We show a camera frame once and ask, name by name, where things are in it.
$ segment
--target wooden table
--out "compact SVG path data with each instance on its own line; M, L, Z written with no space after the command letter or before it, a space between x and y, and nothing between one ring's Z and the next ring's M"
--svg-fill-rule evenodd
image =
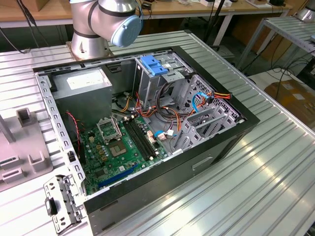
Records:
M273 6L272 8L256 8L245 0L239 0L230 7L222 8L219 15L225 16L214 45L219 45L224 33L234 15L263 14L263 13L282 13L286 16L292 7ZM205 7L200 3L193 2L191 5L184 6L177 0L172 2L156 1L152 3L151 19L163 18L184 18L210 16L211 7ZM144 19L150 17L148 10L143 10ZM68 0L50 0L39 12L32 12L39 26L50 25L69 25L72 24L71 8ZM0 27L14 28L28 26L25 17L18 8L0 6Z

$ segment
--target blue pcie slot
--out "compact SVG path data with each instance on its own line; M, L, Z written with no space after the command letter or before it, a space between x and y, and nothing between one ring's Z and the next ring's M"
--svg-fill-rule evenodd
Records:
M133 167L131 167L130 169L128 169L124 172L121 172L118 175L115 175L115 176L113 176L107 180L102 181L101 183L98 184L98 187L101 188L101 187L107 186L107 185L109 185L109 184L111 184L111 183L113 183L113 182L115 182L121 178L124 178L124 177L130 175L137 166L138 166L138 164L134 165Z

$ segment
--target red cable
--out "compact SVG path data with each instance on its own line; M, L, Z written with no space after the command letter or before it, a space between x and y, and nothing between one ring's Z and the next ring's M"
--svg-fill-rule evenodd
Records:
M78 154L79 154L79 151L80 151L80 141L79 141L79 129L78 129L78 124L77 124L77 121L76 119L74 118L74 116L70 113L70 112L66 112L73 120L74 124L75 124L75 129L77 131L77 139L78 139Z

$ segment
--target cardboard box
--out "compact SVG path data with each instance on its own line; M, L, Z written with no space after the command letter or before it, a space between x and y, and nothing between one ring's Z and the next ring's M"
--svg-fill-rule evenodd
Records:
M278 82L269 85L265 92L275 98ZM295 80L282 81L277 97L283 107L309 128L315 127L315 96Z
M29 11L40 11L49 0L22 0ZM15 0L0 0L0 5L20 8Z

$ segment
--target aluminum table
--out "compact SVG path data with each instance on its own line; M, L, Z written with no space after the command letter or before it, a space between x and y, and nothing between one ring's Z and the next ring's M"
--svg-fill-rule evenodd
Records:
M252 49L264 27L270 28L272 32L270 32L270 34L266 37L266 40L263 42L257 52L258 54L267 46L268 42L272 39L275 33L290 40L297 46L289 58L293 58L299 48L305 50L308 53L315 52L315 43L311 42L310 40L311 36L315 34L315 22L304 23L294 16L266 18L261 20L259 26L243 51L236 66L238 69L240 69L243 65L244 60L246 59L248 53Z
M260 120L228 157L103 235L303 235L315 220L315 133L184 31L140 36L114 54L181 46ZM66 171L32 67L72 62L66 46L0 54L0 114L36 112L54 170L0 193L1 235L55 235L43 183ZM89 236L87 221L67 236Z

